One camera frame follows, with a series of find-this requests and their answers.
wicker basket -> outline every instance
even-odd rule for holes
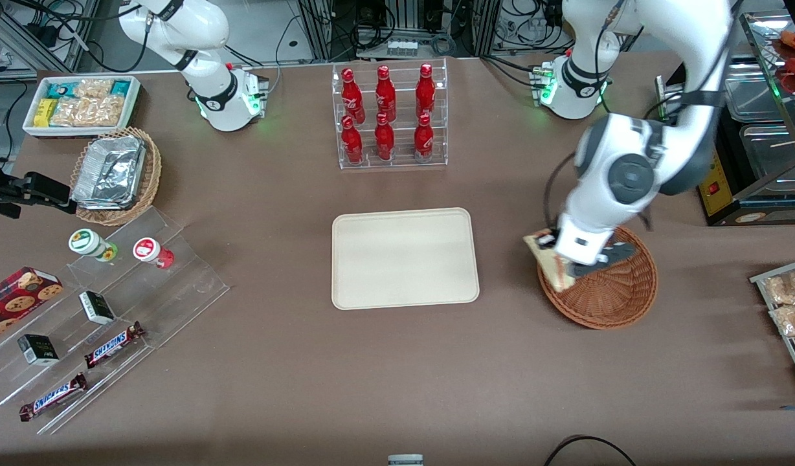
[[[153,139],[144,131],[137,128],[125,128],[117,131],[102,135],[102,138],[120,138],[122,136],[136,136],[147,144],[147,153],[144,157],[144,167],[141,168],[141,181],[139,183],[138,200],[133,207],[128,210],[87,210],[78,209],[75,215],[81,220],[89,221],[91,223],[98,223],[105,225],[105,227],[118,227],[124,225],[128,221],[132,221],[145,212],[147,207],[153,203],[155,192],[159,189],[159,177],[161,176],[161,154],[159,148],[153,144]],[[84,162],[84,156],[87,154],[85,147],[81,151],[81,157],[75,163],[73,174],[69,177],[69,188],[75,187],[75,182],[78,180],[78,174],[81,172],[81,164]]]
[[[567,318],[600,330],[622,328],[640,320],[657,294],[657,269],[648,248],[627,228],[619,227],[611,241],[636,247],[628,260],[578,278],[561,293],[546,281],[539,267],[539,282],[555,307]]]

table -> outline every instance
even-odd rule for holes
[[[655,231],[629,223],[658,265],[654,309],[624,330],[579,327],[521,237],[602,110],[566,121],[481,61],[449,63],[450,165],[400,173],[339,171],[330,66],[286,68],[267,118],[237,133],[199,117],[179,74],[140,74],[137,126],[164,159],[155,204],[232,290],[54,436],[0,409],[0,464],[540,464],[572,434],[639,464],[795,464],[795,412],[777,410],[795,403],[795,371],[747,280],[795,260],[795,227],[708,228],[693,192],[659,197]],[[610,108],[642,115],[677,65],[623,54]],[[83,145],[27,138],[16,172],[69,179]],[[573,183],[558,178],[554,209]],[[472,216],[477,301],[333,307],[336,216],[452,206]],[[43,207],[0,218],[0,280],[57,271],[84,225]]]

robotic arm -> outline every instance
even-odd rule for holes
[[[579,38],[569,58],[546,64],[552,73],[543,73],[541,102],[558,115],[583,118],[595,108],[619,53],[614,30],[635,34],[644,26],[682,57],[688,74],[677,126],[610,114],[579,142],[579,182],[560,215],[555,253],[595,265],[608,262],[602,250],[614,228],[642,212],[659,192],[681,194],[705,178],[723,106],[732,15],[726,0],[564,0],[563,9]]]
[[[228,43],[228,20],[206,0],[140,0],[122,2],[122,30],[181,71],[196,94],[196,103],[211,126],[235,131],[265,114],[267,82],[255,74],[231,69],[214,51]]]

red bottle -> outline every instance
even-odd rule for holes
[[[418,87],[415,88],[416,106],[415,112],[421,118],[424,112],[430,115],[435,109],[435,82],[432,80],[432,65],[424,63],[421,65],[421,79],[418,80]]]
[[[377,111],[384,112],[390,122],[395,121],[398,117],[398,101],[386,65],[377,66],[377,89],[374,89],[374,95],[377,97]]]
[[[354,127],[354,120],[348,115],[343,115],[341,124],[343,124],[341,139],[348,163],[360,165],[363,163],[363,141],[360,139],[360,132]]]
[[[346,114],[354,118],[357,124],[366,121],[366,112],[363,109],[363,93],[360,87],[354,82],[354,72],[350,68],[345,68],[341,72],[343,76],[343,106]]]
[[[420,163],[429,162],[432,157],[432,138],[435,135],[429,119],[429,114],[424,113],[418,118],[418,127],[415,128],[415,160]]]
[[[377,156],[388,162],[392,160],[395,148],[395,132],[389,124],[385,112],[377,114],[377,127],[374,129],[374,138],[377,139]]]

candy bar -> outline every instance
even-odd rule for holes
[[[102,362],[108,357],[113,356],[113,354],[115,354],[117,351],[126,347],[126,345],[128,345],[134,339],[144,334],[145,331],[141,328],[139,322],[136,321],[109,342],[104,343],[104,345],[101,345],[101,347],[92,353],[87,354],[87,356],[84,357],[84,360],[87,361],[87,369],[95,368],[99,362]]]
[[[84,374],[79,373],[68,383],[63,384],[55,390],[39,398],[34,403],[27,403],[21,407],[21,422],[30,421],[32,418],[41,414],[48,407],[60,403],[64,398],[80,390],[87,390],[87,379]]]

